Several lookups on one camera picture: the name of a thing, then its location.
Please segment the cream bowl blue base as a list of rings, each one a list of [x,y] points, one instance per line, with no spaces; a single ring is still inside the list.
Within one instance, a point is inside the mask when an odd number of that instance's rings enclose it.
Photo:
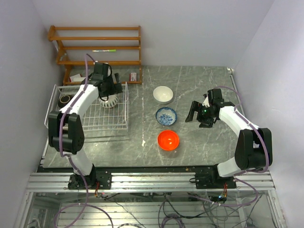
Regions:
[[[103,108],[113,108],[118,104],[118,95],[109,95],[108,97],[99,98],[100,105]]]

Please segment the blue floral bowl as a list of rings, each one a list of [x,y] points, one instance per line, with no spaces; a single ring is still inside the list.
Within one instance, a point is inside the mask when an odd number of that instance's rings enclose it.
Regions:
[[[170,107],[162,107],[155,113],[157,122],[163,126],[171,126],[177,121],[177,113]]]

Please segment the plain white bowl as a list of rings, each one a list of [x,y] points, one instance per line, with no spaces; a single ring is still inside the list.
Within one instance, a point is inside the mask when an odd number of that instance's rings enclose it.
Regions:
[[[173,99],[173,91],[167,86],[158,86],[153,91],[154,99],[160,104],[168,104]]]

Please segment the brown patterned bowl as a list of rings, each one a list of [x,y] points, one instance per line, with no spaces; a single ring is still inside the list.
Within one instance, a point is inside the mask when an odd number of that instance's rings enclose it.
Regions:
[[[72,98],[73,98],[72,95],[62,95],[57,102],[58,107],[59,108],[65,107],[72,100]]]

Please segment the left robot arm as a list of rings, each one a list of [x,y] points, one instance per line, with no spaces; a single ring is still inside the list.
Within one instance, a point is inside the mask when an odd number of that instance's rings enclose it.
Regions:
[[[123,92],[118,73],[113,74],[108,63],[95,62],[77,93],[59,111],[48,114],[48,143],[72,165],[68,188],[91,189],[98,184],[96,168],[84,151],[85,134],[82,118],[96,99],[107,108],[118,102]]]

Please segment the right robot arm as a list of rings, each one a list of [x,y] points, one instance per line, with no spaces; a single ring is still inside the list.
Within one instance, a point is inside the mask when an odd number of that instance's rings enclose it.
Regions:
[[[264,173],[273,162],[272,133],[242,115],[236,105],[225,101],[220,87],[204,95],[203,103],[193,101],[186,122],[194,118],[200,128],[211,128],[216,121],[224,122],[237,136],[234,157],[213,165],[203,166],[190,179],[197,189],[235,188],[234,176],[243,173]]]

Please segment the wooden shelf rack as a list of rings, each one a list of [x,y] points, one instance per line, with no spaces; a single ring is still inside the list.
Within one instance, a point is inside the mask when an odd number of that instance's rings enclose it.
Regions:
[[[135,32],[136,35],[133,36],[61,36],[58,34],[59,31],[126,31],[126,32]],[[141,54],[141,26],[136,27],[57,27],[51,25],[47,34],[47,38],[50,42],[55,42],[58,46],[56,63],[58,65],[63,65],[65,68],[65,74],[63,79],[63,85],[77,85],[77,82],[70,82],[69,77],[74,66],[83,66],[84,61],[80,60],[70,60],[67,51],[71,50],[85,50],[92,51],[96,49],[116,49],[116,50],[136,50],[138,51],[137,60],[103,60],[103,63],[109,63],[112,66],[138,66],[139,75],[137,76],[137,82],[130,82],[130,84],[141,84],[143,82],[143,68],[142,68],[142,54]],[[95,46],[66,46],[65,41],[134,41],[135,45],[95,45]]]

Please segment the red white small box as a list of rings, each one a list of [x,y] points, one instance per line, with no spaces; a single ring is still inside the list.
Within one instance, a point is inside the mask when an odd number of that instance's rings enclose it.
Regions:
[[[131,72],[129,75],[130,82],[137,82],[137,73],[136,72]]]

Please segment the green white pen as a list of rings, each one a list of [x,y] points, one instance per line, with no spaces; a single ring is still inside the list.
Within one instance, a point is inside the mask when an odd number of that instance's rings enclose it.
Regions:
[[[96,49],[92,50],[94,53],[99,53],[99,52],[116,52],[116,49]]]

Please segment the white box under shelf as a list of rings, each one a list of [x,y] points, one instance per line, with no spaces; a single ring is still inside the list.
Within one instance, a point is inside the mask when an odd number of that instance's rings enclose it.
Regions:
[[[85,80],[85,76],[82,76],[81,74],[76,74],[76,75],[73,75],[73,76],[70,76],[69,77],[69,81],[70,82],[77,82],[77,83],[81,83],[82,81]]]

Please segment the orange bowl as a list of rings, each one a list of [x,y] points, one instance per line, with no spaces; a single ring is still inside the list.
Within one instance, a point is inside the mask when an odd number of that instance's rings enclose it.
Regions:
[[[159,133],[157,143],[165,151],[173,151],[180,144],[180,138],[176,132],[172,130],[164,130]]]

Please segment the aluminium mounting rail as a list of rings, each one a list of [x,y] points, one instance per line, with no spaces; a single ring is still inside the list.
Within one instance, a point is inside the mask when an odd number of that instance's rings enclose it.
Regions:
[[[70,193],[85,192],[85,190],[69,190],[68,183],[70,173],[33,173],[28,180],[27,192],[52,192]],[[111,183],[107,183],[108,189],[103,185],[98,192],[202,192],[190,179],[195,177],[194,173],[112,173]],[[270,172],[245,173],[237,177],[236,188],[230,191],[252,190],[275,190],[275,184]]]

